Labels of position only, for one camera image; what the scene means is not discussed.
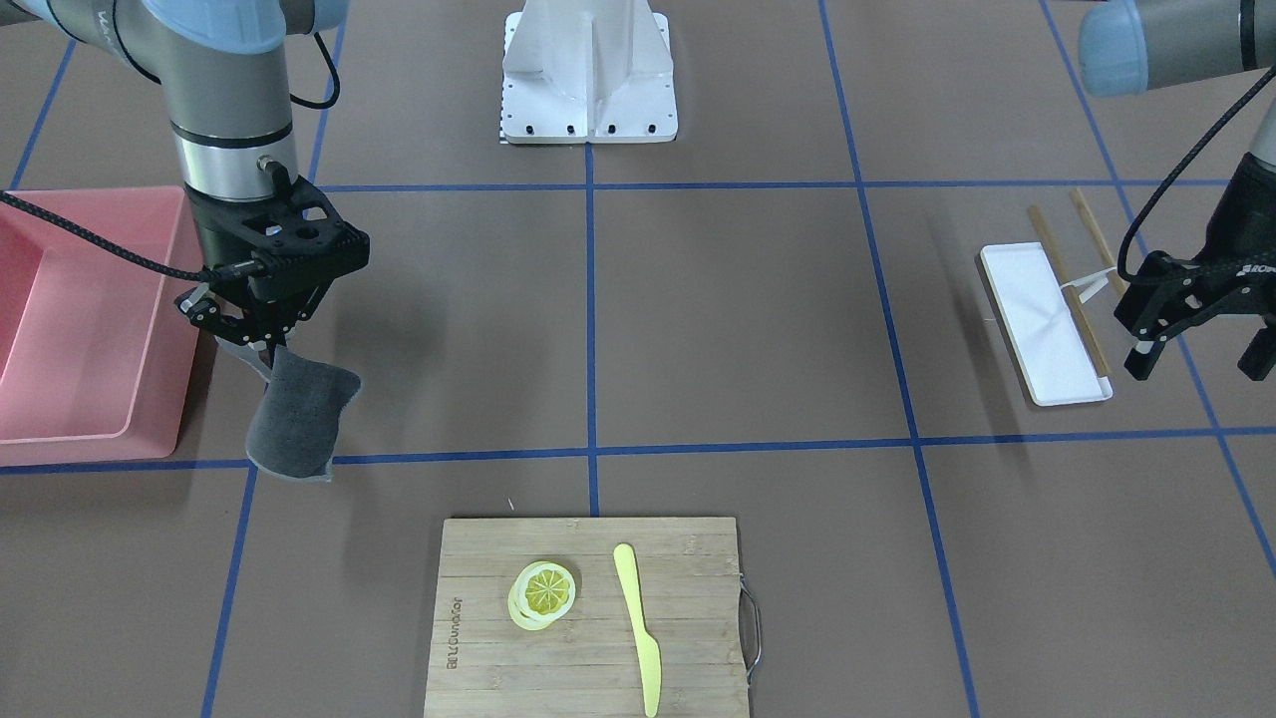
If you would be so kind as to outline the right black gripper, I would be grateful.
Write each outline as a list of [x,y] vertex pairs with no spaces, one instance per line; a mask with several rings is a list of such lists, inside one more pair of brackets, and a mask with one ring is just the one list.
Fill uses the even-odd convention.
[[197,330],[240,347],[262,349],[267,369],[299,321],[309,321],[322,295],[300,295],[295,230],[300,214],[279,196],[231,201],[189,189],[188,200],[214,274],[174,300]]

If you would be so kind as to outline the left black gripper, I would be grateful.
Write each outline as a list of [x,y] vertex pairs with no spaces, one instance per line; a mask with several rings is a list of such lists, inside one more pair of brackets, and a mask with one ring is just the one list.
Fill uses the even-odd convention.
[[[1243,156],[1206,227],[1206,245],[1196,260],[1170,258],[1155,250],[1145,258],[1114,318],[1125,328],[1133,349],[1122,367],[1134,380],[1148,380],[1168,341],[1215,318],[1250,286],[1257,295],[1273,296],[1275,173],[1272,165]],[[1238,358],[1236,369],[1248,380],[1267,380],[1276,362],[1276,330],[1265,326]]]

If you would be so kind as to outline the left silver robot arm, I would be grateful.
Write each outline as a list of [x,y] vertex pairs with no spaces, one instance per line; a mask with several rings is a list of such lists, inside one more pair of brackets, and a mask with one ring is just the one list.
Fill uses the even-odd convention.
[[1088,94],[1145,94],[1258,70],[1259,78],[1175,165],[1131,222],[1116,255],[1125,295],[1116,321],[1134,339],[1125,372],[1145,380],[1168,341],[1217,315],[1256,315],[1263,324],[1238,360],[1249,380],[1268,377],[1275,362],[1273,114],[1266,114],[1249,149],[1208,219],[1194,258],[1152,251],[1131,270],[1128,251],[1154,205],[1208,142],[1273,82],[1275,10],[1271,1],[1105,1],[1079,29],[1082,83]]

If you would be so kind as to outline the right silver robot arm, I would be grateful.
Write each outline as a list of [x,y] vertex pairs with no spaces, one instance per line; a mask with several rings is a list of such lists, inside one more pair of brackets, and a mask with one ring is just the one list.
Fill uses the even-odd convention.
[[290,332],[336,278],[367,263],[297,165],[285,40],[320,40],[346,1],[5,1],[3,23],[41,20],[160,85],[203,265],[179,312],[269,376]]

